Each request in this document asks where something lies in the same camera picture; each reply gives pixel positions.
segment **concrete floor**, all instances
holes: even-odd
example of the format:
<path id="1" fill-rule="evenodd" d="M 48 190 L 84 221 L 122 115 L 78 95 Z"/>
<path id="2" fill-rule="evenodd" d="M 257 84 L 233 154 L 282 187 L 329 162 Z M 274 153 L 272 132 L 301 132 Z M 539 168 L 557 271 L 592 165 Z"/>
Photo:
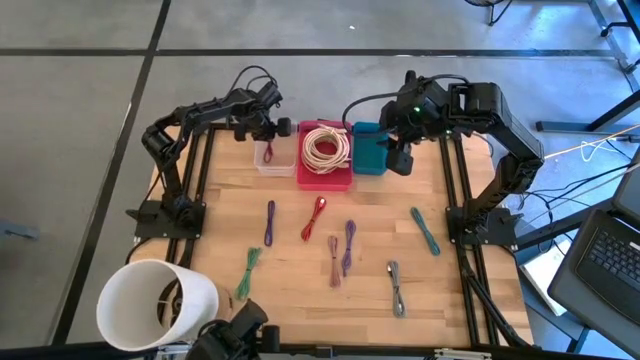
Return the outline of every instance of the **concrete floor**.
<path id="1" fill-rule="evenodd" d="M 607 20 L 622 17 L 614 3 L 599 1 Z M 64 0 L 55 5 L 46 0 L 4 0 L 0 48 L 145 48 L 160 4 L 161 0 Z M 485 10 L 461 0 L 181 0 L 171 5 L 160 48 L 608 49 L 590 9 L 582 4 L 516 1 L 495 27 L 487 27 L 485 20 Z M 614 33 L 635 60 L 640 46 L 630 31 Z M 2 348 L 47 341 L 141 63 L 139 57 L 0 57 L 0 164 L 9 170 L 0 180 L 0 218 L 42 232 L 36 242 L 9 239 L 0 244 Z M 70 342 L 101 339 L 95 304 L 131 247 L 134 224 L 124 210 L 139 204 L 152 168 L 139 144 L 143 129 L 177 105 L 226 92 L 237 71 L 249 64 L 265 66 L 279 80 L 285 100 L 274 116 L 296 120 L 338 118 L 354 99 L 399 88 L 407 69 L 496 82 L 512 112 L 531 130 L 539 120 L 592 121 L 631 93 L 616 62 L 601 58 L 156 58 Z M 380 106 L 356 108 L 353 121 L 376 121 Z M 623 121 L 637 122 L 638 114 Z M 574 135 L 536 136 L 547 153 L 583 140 Z M 629 155 L 635 151 L 626 143 L 618 147 Z M 606 151 L 589 163 L 576 152 L 556 159 L 541 170 L 535 189 L 625 163 L 619 154 Z M 614 188 L 611 184 L 582 200 L 594 203 Z M 517 205 L 517 199 L 508 204 Z M 534 218 L 542 209 L 542 204 L 528 201 L 525 218 Z M 578 209 L 566 205 L 554 213 L 559 218 Z M 538 345 L 566 349 L 566 336 L 534 312 L 529 315 Z M 595 332 L 584 351 L 626 356 Z"/>

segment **wooden tabletop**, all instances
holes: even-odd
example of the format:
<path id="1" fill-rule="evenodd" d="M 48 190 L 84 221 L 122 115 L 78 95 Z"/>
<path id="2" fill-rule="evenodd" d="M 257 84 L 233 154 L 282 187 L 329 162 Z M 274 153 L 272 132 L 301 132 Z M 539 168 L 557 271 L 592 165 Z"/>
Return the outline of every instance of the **wooden tabletop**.
<path id="1" fill-rule="evenodd" d="M 464 139 L 469 178 L 477 195 L 493 179 L 486 143 Z M 200 168 L 204 143 L 198 147 Z M 281 343 L 392 346 L 469 346 L 464 300 L 455 249 L 448 241 L 444 209 L 447 189 L 438 143 L 414 146 L 413 173 L 402 177 L 355 175 L 346 193 L 300 191 L 295 177 L 261 176 L 253 165 L 254 144 L 237 143 L 231 131 L 218 131 L 204 200 L 207 212 L 201 239 L 196 243 L 192 269 L 209 276 L 233 293 L 247 262 L 249 247 L 264 251 L 251 275 L 250 298 L 280 326 Z M 184 166 L 186 151 L 180 159 Z M 454 176 L 458 181 L 455 156 Z M 460 187 L 458 199 L 462 199 Z M 322 195 L 327 207 L 308 243 L 300 231 Z M 160 189 L 152 197 L 159 198 Z M 274 242 L 263 245 L 267 202 L 276 202 Z M 440 245 L 431 255 L 410 208 L 418 207 Z M 339 239 L 339 257 L 345 251 L 345 223 L 353 219 L 353 265 L 340 288 L 329 287 L 329 235 Z M 164 259 L 166 240 L 151 240 L 133 256 Z M 493 300 L 525 340 L 532 335 L 513 258 L 499 247 L 483 247 Z M 386 270 L 389 260 L 399 264 L 407 318 L 392 313 L 392 287 Z M 476 313 L 481 340 L 487 341 L 482 307 Z M 242 306 L 234 303 L 234 311 Z"/>

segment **pink bin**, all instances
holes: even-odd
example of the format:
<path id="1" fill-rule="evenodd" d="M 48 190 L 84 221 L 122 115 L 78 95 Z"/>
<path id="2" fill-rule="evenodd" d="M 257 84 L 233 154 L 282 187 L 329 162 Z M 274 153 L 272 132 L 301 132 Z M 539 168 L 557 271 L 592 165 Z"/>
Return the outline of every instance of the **pink bin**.
<path id="1" fill-rule="evenodd" d="M 342 129 L 340 121 L 302 121 L 298 125 L 298 171 L 297 181 L 300 189 L 307 191 L 347 191 L 353 182 L 353 164 L 349 161 L 349 168 L 336 169 L 330 174 L 318 175 L 309 171 L 302 163 L 302 144 L 309 131 L 319 124 Z M 349 145 L 353 148 L 353 140 L 349 137 Z M 336 151 L 333 144 L 318 144 L 318 150 L 325 154 L 333 154 Z"/>

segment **laptop keyboard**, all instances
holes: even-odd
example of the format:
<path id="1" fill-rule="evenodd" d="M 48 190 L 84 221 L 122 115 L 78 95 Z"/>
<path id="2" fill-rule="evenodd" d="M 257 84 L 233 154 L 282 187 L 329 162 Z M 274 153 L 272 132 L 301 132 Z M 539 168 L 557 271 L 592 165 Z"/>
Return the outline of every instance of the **laptop keyboard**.
<path id="1" fill-rule="evenodd" d="M 640 291 L 640 250 L 600 230 L 596 234 L 588 258 Z"/>

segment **white plastic cup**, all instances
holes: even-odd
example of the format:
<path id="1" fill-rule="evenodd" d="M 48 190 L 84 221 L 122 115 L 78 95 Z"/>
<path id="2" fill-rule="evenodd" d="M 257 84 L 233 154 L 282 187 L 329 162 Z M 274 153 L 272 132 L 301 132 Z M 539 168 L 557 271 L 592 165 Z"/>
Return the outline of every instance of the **white plastic cup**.
<path id="1" fill-rule="evenodd" d="M 162 290 L 178 278 L 182 286 L 180 314 L 173 326 L 158 321 Z M 218 291 L 206 276 L 160 260 L 141 260 L 124 266 L 100 293 L 98 329 L 111 346 L 140 351 L 180 340 L 191 340 L 218 312 Z"/>

